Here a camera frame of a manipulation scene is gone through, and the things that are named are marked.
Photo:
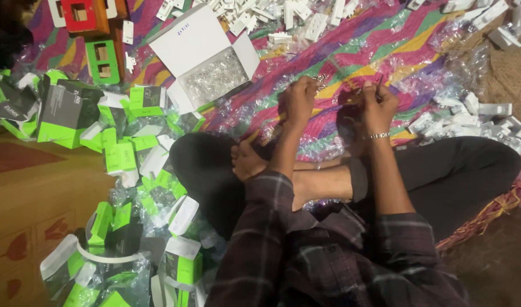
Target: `colorful mat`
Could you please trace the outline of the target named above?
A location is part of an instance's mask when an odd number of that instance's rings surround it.
[[[134,22],[134,45],[126,45],[125,51],[136,58],[138,66],[134,73],[127,72],[122,89],[136,83],[169,86],[174,78],[145,42],[173,19],[161,22],[155,17],[162,0],[127,2],[130,20]],[[277,124],[283,119],[278,112],[278,95],[302,75],[326,74],[329,86],[317,96],[312,119],[301,141],[299,158],[330,157],[342,147],[338,120],[358,114],[353,106],[357,102],[354,90],[364,81],[376,82],[383,75],[384,83],[401,99],[399,113],[392,124],[392,142],[398,145],[414,139],[415,135],[403,127],[429,108],[426,102],[434,95],[432,86],[423,84],[421,76],[430,76],[424,79],[436,82],[444,62],[444,57],[430,46],[430,38],[453,17],[442,15],[440,5],[441,2],[425,2],[417,11],[409,11],[398,1],[392,5],[380,2],[358,16],[343,20],[338,28],[299,54],[281,49],[266,52],[266,36],[277,26],[259,29],[250,35],[262,55],[255,83],[219,107],[204,110],[207,121],[203,129],[266,143],[274,137]],[[46,0],[38,6],[29,28],[38,47],[22,57],[23,65],[19,67],[40,72],[58,68],[72,78],[89,81],[84,40],[69,38],[66,29],[54,28]],[[236,39],[228,32],[227,35],[231,41]],[[395,87],[398,81],[408,87]],[[439,247],[447,248],[482,231],[491,219],[520,203],[521,179],[511,193],[488,205],[476,219]]]

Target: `box lid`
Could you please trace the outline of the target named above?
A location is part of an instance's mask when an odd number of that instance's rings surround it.
[[[230,46],[215,13],[205,3],[188,10],[147,43],[175,77]]]

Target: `pile of packaging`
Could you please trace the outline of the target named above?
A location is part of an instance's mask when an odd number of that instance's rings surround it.
[[[225,242],[168,159],[174,140],[204,120],[197,112],[179,115],[164,87],[136,85],[128,96],[58,70],[18,82],[0,71],[2,127],[26,141],[86,146],[119,177],[85,231],[68,235],[41,263],[57,305],[148,306],[152,298],[157,306],[188,306],[205,299],[199,279],[216,268]]]

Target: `red switch board frame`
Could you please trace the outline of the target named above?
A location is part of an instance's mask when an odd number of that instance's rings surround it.
[[[86,19],[76,21],[72,7],[83,5]],[[61,0],[67,31],[80,36],[109,34],[107,11],[103,0]]]

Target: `white box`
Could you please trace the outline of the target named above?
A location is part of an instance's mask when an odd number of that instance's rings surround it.
[[[51,10],[52,21],[54,23],[54,27],[61,28],[65,27],[65,18],[62,11],[62,15],[60,17],[60,12],[58,11],[58,3],[60,3],[61,8],[61,0],[48,0],[48,8]]]
[[[188,10],[147,40],[147,43],[176,78],[167,93],[179,107],[181,115],[196,111],[205,104],[191,101],[187,95],[182,84],[183,75],[187,72],[204,62],[209,63],[219,53],[233,49],[248,80],[222,95],[224,97],[234,95],[250,85],[261,62],[247,35],[240,36],[233,45],[230,44],[215,13],[205,3]]]

